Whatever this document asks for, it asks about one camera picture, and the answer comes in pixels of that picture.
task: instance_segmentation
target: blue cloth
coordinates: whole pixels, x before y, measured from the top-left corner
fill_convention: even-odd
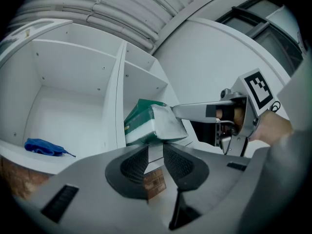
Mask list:
[[[44,154],[49,156],[62,156],[62,154],[69,154],[73,157],[76,157],[75,155],[70,154],[61,146],[54,145],[40,138],[27,139],[24,147],[27,151],[35,152],[37,154]]]

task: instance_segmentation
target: green packet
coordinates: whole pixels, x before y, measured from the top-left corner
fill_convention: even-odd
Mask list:
[[[127,145],[159,143],[187,137],[181,120],[159,101],[139,99],[124,121]]]

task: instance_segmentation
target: ceiling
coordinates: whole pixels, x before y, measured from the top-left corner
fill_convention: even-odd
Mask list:
[[[149,53],[210,0],[26,0],[11,32],[40,18],[62,18],[121,37]]]

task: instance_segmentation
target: black slot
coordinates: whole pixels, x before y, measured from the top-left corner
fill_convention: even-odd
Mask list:
[[[78,190],[77,187],[65,185],[42,209],[41,213],[58,223]]]
[[[242,164],[238,164],[238,163],[234,163],[234,162],[230,162],[227,164],[228,167],[240,170],[240,171],[245,171],[247,166],[246,165],[242,165]]]
[[[201,215],[195,211],[193,208],[188,207],[185,204],[185,200],[183,198],[182,193],[178,190],[176,202],[175,202],[175,210],[172,216],[172,220],[169,224],[169,230],[173,231],[178,229],[188,223],[191,223],[195,219],[199,218]]]

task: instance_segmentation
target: brick wall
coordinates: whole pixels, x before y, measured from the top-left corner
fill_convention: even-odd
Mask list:
[[[0,156],[0,176],[12,194],[27,199],[51,175],[24,168]]]
[[[19,166],[0,156],[0,176],[6,181],[12,194],[28,199],[52,175]],[[148,199],[166,189],[161,168],[144,175],[144,187],[148,191]]]
[[[148,192],[148,199],[155,197],[166,189],[166,183],[161,168],[144,175],[144,187]]]

